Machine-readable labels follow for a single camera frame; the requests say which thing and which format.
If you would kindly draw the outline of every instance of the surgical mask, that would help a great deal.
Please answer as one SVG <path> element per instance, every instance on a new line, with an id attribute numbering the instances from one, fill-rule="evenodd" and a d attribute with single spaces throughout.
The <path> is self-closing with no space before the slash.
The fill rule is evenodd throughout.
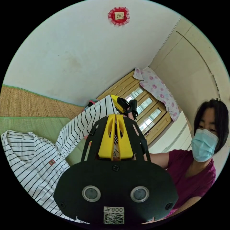
<path id="1" fill-rule="evenodd" d="M 207 129 L 198 129 L 192 139 L 192 155 L 198 162 L 209 160 L 215 151 L 219 138 Z"/>

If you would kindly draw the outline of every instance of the bamboo mat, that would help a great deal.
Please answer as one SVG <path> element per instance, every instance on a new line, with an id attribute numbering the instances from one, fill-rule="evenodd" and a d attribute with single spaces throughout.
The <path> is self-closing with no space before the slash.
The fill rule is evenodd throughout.
<path id="1" fill-rule="evenodd" d="M 83 109 L 23 89 L 8 86 L 1 89 L 0 117 L 67 117 L 72 120 Z"/>

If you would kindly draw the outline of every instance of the pink floral cloth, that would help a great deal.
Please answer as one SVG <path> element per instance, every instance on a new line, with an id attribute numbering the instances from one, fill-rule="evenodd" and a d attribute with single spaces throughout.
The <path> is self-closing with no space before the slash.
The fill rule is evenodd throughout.
<path id="1" fill-rule="evenodd" d="M 166 111 L 169 111 L 173 121 L 178 119 L 180 115 L 178 104 L 163 81 L 153 71 L 135 68 L 133 77 L 141 80 L 140 86 L 150 92 L 157 100 L 164 103 Z"/>

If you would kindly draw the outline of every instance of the label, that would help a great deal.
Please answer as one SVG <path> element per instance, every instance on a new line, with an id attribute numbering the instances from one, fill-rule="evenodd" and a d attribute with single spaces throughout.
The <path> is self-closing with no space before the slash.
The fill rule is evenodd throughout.
<path id="1" fill-rule="evenodd" d="M 124 224 L 123 207 L 104 207 L 104 224 Z"/>

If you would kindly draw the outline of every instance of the white striped shirt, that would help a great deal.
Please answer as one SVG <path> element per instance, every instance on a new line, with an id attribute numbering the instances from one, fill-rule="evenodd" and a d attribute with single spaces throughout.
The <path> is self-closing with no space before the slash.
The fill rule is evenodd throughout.
<path id="1" fill-rule="evenodd" d="M 117 114 L 111 96 L 107 96 L 83 111 L 60 131 L 57 142 L 32 132 L 8 130 L 1 135 L 8 163 L 28 194 L 47 211 L 75 222 L 65 216 L 54 201 L 53 194 L 61 175 L 69 168 L 65 158 L 87 136 L 99 119 Z"/>

